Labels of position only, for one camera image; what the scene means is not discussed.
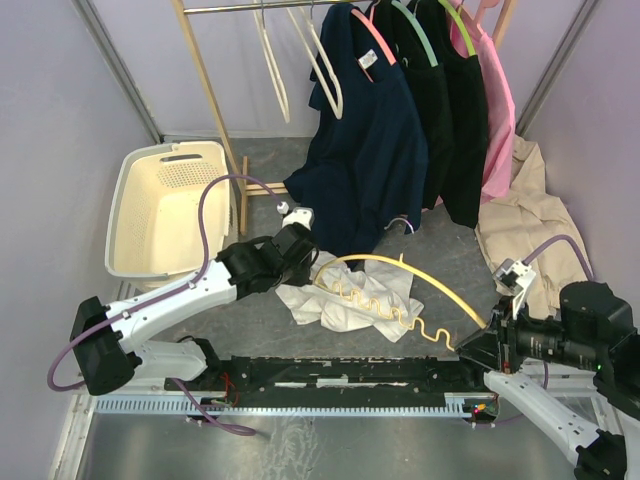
white label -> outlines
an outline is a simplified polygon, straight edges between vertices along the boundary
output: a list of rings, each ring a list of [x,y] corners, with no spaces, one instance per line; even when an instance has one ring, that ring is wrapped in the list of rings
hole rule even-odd
[[[376,60],[378,60],[378,56],[376,55],[376,52],[374,52],[373,50],[369,50],[367,53],[365,53],[363,56],[361,56],[358,59],[358,62],[360,63],[360,66],[366,70],[371,65],[376,63]]]

pink shirt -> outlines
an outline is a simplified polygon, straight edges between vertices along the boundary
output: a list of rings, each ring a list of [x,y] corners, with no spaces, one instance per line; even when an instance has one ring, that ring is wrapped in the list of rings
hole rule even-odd
[[[460,2],[454,0],[454,7]],[[511,182],[511,156],[516,129],[516,107],[513,103],[507,77],[502,70],[493,40],[481,27],[480,35],[470,28],[469,19],[462,16],[478,54],[487,104],[489,106],[489,149],[484,162],[481,203],[496,197],[504,197]],[[451,29],[451,42],[460,55],[467,56],[467,49],[455,23]]]

laundry basket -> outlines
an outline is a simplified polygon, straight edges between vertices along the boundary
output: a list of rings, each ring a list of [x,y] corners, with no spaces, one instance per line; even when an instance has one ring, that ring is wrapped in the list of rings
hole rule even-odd
[[[105,266],[141,291],[165,285],[202,264],[198,204],[204,188],[227,174],[216,142],[182,142],[136,150],[124,160],[111,203]],[[212,188],[204,223],[211,257],[237,241],[229,181]]]

clothing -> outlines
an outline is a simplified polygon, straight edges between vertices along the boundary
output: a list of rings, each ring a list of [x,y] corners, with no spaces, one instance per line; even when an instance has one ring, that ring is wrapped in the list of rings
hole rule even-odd
[[[385,57],[363,21],[352,15],[354,9],[333,5],[320,36],[340,80],[342,119],[336,120],[316,82],[309,105],[320,111],[320,125],[305,165],[284,181],[295,201],[314,209],[318,246],[338,256],[373,251],[399,214],[419,227],[428,164],[402,69],[391,53],[393,64]],[[357,59],[369,51],[377,60],[365,73]]]
[[[569,212],[558,197],[545,193],[544,161],[535,142],[515,137],[513,182],[504,198],[480,207],[476,236],[491,271],[511,258],[523,259],[541,243],[559,234],[570,235],[585,254],[584,243]],[[586,280],[580,262],[565,242],[553,244],[531,264],[536,271],[527,303],[535,318],[560,308],[562,288]],[[500,293],[506,294],[502,287]]]
[[[460,2],[452,0],[451,3],[458,7]],[[489,148],[484,162],[481,197],[481,202],[485,203],[492,198],[503,197],[509,191],[516,106],[493,40],[481,26],[470,28],[473,22],[470,18],[462,18],[469,27],[471,41],[478,54],[489,107]],[[467,49],[457,28],[451,29],[451,42],[460,55],[466,56]]]
[[[315,278],[320,267],[334,258],[327,252],[320,252],[311,267],[311,278]],[[320,320],[323,327],[334,332],[374,327],[388,340],[397,342],[407,329],[400,325],[397,314],[392,319],[383,317],[391,315],[391,309],[395,307],[401,312],[402,322],[410,325],[424,308],[421,302],[409,298],[412,273],[375,260],[365,261],[364,272],[351,272],[344,263],[336,263],[327,267],[320,280],[330,291],[314,285],[280,285],[276,288],[276,294],[291,310],[298,325]],[[334,290],[335,282],[342,285],[343,296],[351,296],[351,301],[332,293],[339,291],[337,288]],[[354,289],[360,293],[352,295]],[[370,311],[361,307],[368,307],[374,298],[380,302],[380,311],[375,301]]]
[[[391,46],[416,104],[422,130],[429,146],[429,167],[424,184],[422,206],[433,208],[440,195],[453,156],[453,123],[444,65],[431,66],[407,17],[383,0],[369,6],[366,16]]]
[[[408,8],[416,12],[447,77],[455,145],[440,196],[451,220],[474,228],[489,143],[489,114],[480,63],[477,55],[464,58],[456,52],[449,38],[446,11],[438,0],[412,0]]]

green hanger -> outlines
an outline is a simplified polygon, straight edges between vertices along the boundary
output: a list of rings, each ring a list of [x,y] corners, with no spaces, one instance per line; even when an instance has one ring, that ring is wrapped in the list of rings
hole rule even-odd
[[[417,0],[416,6],[413,12],[414,15],[416,14],[416,11],[418,11],[419,3],[420,3],[420,0]],[[460,33],[462,34],[462,39],[464,40],[464,44],[467,46],[467,52],[469,53],[469,56],[471,57],[475,55],[476,49],[473,46],[473,42],[471,41],[471,36],[469,35],[469,31],[467,30],[467,27],[465,26],[464,21],[462,20],[462,18],[460,18],[460,14],[458,13],[458,11],[455,8],[453,8],[453,5],[451,5],[448,2],[448,0],[438,0],[438,3],[445,8],[445,10],[451,16],[451,18],[453,18],[453,21],[456,22],[456,25],[458,26],[458,30],[460,30]]]
[[[433,48],[431,47],[431,42],[425,35],[424,30],[422,29],[422,26],[420,25],[418,20],[416,20],[416,17],[414,17],[413,14],[409,11],[409,9],[405,7],[402,3],[400,3],[398,0],[392,0],[391,5],[396,7],[398,10],[400,10],[400,12],[402,12],[402,14],[405,17],[407,17],[407,20],[409,20],[409,23],[418,34],[418,38],[420,39],[420,43],[422,43],[422,47],[427,52],[427,57],[429,57],[429,63],[431,64],[432,67],[436,67],[438,65],[438,59],[436,59],[436,54],[433,51]]]

